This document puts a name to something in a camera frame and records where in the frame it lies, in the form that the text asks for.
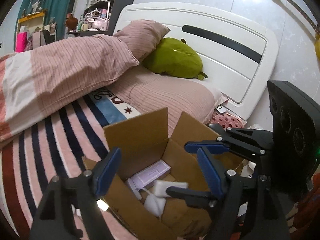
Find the brown star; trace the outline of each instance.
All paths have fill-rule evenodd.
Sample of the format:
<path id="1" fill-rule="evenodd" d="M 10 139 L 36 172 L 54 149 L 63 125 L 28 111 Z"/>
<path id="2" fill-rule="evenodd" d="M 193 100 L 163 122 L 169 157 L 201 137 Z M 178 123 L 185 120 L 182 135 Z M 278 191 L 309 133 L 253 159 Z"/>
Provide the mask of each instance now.
<path id="1" fill-rule="evenodd" d="M 132 110 L 131 110 L 131 108 L 127 107 L 127 109 L 125 109 L 125 112 L 130 114 L 132 112 Z"/>

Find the polka dot fabric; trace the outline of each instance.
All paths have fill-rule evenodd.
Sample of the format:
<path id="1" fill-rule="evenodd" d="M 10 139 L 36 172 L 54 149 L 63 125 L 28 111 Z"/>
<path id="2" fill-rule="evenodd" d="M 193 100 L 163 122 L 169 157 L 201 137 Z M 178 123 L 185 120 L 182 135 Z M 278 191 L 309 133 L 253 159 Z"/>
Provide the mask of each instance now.
<path id="1" fill-rule="evenodd" d="M 228 114 L 227 112 L 221 114 L 217 110 L 213 112 L 210 123 L 218 123 L 224 130 L 226 130 L 227 127 L 244 128 L 244 124 L 240 118 Z"/>

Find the green stuffed toy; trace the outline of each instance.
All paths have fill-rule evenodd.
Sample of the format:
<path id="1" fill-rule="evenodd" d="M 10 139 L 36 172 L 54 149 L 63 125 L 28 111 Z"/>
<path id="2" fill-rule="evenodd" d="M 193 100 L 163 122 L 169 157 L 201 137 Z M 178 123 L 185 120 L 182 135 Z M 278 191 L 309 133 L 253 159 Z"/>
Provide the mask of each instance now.
<path id="1" fill-rule="evenodd" d="M 199 55 L 185 44 L 185 40 L 164 38 L 156 49 L 142 62 L 143 66 L 157 74 L 168 74 L 180 78 L 208 78 L 202 72 Z"/>

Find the white headboard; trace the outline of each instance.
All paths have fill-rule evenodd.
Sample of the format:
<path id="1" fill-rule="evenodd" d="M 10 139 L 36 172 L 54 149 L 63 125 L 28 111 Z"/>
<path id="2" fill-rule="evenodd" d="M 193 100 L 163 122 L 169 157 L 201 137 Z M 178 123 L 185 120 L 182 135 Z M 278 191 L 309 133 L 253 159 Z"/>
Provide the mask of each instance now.
<path id="1" fill-rule="evenodd" d="M 126 6 L 115 33 L 132 20 L 147 19 L 168 26 L 166 37 L 185 39 L 201 57 L 199 82 L 214 86 L 229 99 L 225 107 L 248 120 L 271 76 L 278 55 L 275 34 L 266 27 L 220 9 L 177 2 Z"/>

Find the bed sheet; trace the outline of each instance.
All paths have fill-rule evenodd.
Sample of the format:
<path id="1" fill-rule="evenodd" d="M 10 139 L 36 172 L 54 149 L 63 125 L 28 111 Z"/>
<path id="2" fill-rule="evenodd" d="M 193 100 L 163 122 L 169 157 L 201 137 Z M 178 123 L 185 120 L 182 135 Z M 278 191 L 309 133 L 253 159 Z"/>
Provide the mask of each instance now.
<path id="1" fill-rule="evenodd" d="M 108 153 L 103 127 L 140 113 L 107 87 L 70 103 L 26 129 L 3 148 L 0 208 L 21 239 L 28 239 L 36 208 L 55 175 L 77 177 L 82 156 L 99 161 Z M 108 212 L 103 216 L 118 239 L 135 239 Z M 83 228 L 75 217 L 78 228 Z"/>

